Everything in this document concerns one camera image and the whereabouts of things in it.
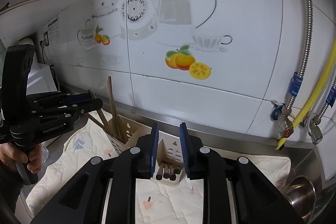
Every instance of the braided metal hose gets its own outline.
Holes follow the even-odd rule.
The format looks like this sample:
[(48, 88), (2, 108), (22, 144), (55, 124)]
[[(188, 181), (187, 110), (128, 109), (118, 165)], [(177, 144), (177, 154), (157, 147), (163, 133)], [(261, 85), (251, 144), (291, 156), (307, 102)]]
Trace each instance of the braided metal hose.
[[(335, 76), (333, 85), (332, 85), (332, 87), (331, 87), (331, 91), (332, 91), (332, 90), (335, 90), (335, 89), (336, 89), (336, 76)], [(330, 102), (328, 102), (328, 100), (326, 100), (326, 101), (324, 102), (323, 107), (321, 108), (320, 112), (319, 112), (318, 115), (317, 115), (317, 118), (318, 118), (319, 120), (322, 119), (324, 113), (327, 111), (328, 106), (329, 106), (329, 103), (330, 103)]]
[[(301, 53), (301, 59), (299, 64), (299, 69), (297, 71), (297, 76), (302, 79), (305, 75), (309, 52), (311, 44), (311, 36), (313, 29), (313, 2), (312, 0), (305, 0), (305, 32), (303, 40), (303, 50)], [(296, 96), (290, 95), (285, 103), (286, 110), (291, 113), (292, 106), (294, 104)]]

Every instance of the stainless steel bowl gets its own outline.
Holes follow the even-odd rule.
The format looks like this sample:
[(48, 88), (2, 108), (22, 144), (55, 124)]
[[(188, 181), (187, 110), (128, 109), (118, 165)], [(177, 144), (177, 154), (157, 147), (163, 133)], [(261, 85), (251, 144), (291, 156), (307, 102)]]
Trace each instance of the stainless steel bowl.
[(294, 178), (287, 188), (285, 198), (303, 220), (308, 223), (316, 203), (313, 183), (304, 176)]

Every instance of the yellow gas hose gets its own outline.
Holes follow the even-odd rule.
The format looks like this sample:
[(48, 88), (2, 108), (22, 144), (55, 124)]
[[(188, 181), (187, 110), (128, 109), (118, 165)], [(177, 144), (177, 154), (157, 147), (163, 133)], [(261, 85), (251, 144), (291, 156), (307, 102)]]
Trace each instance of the yellow gas hose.
[[(308, 111), (312, 108), (312, 106), (315, 104), (317, 98), (319, 97), (320, 93), (323, 90), (323, 87), (327, 83), (327, 80), (330, 76), (330, 73), (334, 67), (334, 63), (336, 61), (336, 38), (334, 39), (333, 47), (330, 51), (327, 63), (323, 69), (322, 75), (319, 79), (319, 82), (317, 83), (313, 93), (309, 97), (308, 101), (304, 105), (304, 107), (301, 109), (299, 114), (295, 117), (293, 121), (293, 128), (296, 128), (299, 123), (303, 120), (303, 118), (307, 115)], [(276, 150), (279, 150), (280, 147), (286, 142), (288, 138), (281, 138), (278, 140), (278, 146)]]

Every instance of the lemon slice decal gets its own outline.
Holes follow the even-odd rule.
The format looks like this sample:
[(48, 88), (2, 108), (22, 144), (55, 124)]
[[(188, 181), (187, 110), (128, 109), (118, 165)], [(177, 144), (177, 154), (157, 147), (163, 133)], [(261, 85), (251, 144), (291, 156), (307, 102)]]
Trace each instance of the lemon slice decal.
[(190, 65), (189, 74), (197, 80), (204, 80), (210, 76), (211, 69), (204, 63), (196, 62)]

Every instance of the pipe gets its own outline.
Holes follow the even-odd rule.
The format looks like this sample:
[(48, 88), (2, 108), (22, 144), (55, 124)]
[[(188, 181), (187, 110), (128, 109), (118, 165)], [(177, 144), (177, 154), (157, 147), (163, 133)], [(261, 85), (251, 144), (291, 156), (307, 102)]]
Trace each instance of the pipe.
[(332, 99), (334, 98), (335, 96), (335, 91), (336, 91), (336, 76), (334, 78), (334, 82), (333, 82), (333, 85), (330, 89), (330, 92), (328, 94), (328, 97), (326, 98), (324, 104), (323, 104), (323, 107), (321, 108), (320, 112), (317, 114), (317, 119), (320, 121), (324, 115), (324, 113), (327, 111), (328, 109), (328, 106), (330, 105), (332, 107), (333, 105), (333, 102), (332, 102)]
[[(333, 70), (334, 64), (336, 61), (336, 38), (334, 39), (333, 47), (330, 51), (327, 63), (323, 69), (322, 75), (319, 79), (319, 82), (315, 86), (315, 89), (313, 90), (313, 93), (309, 97), (307, 103), (304, 105), (304, 107), (301, 109), (299, 114), (295, 117), (293, 121), (293, 128), (296, 128), (299, 123), (303, 120), (303, 118), (307, 115), (308, 111), (311, 109), (311, 107), (315, 104), (317, 98), (319, 97), (320, 93), (322, 92), (331, 71)], [(278, 146), (276, 150), (279, 150), (280, 147), (286, 142), (288, 138), (281, 138), (278, 141)]]
[(297, 75), (294, 75), (293, 82), (289, 89), (291, 95), (288, 97), (284, 107), (282, 108), (282, 112), (285, 116), (288, 116), (292, 112), (292, 106), (296, 99), (297, 93), (299, 92), (303, 76), (305, 75), (305, 70), (307, 67), (310, 52), (312, 28), (313, 28), (313, 2), (312, 0), (305, 0), (305, 32), (303, 39), (303, 49), (301, 52), (301, 59)]

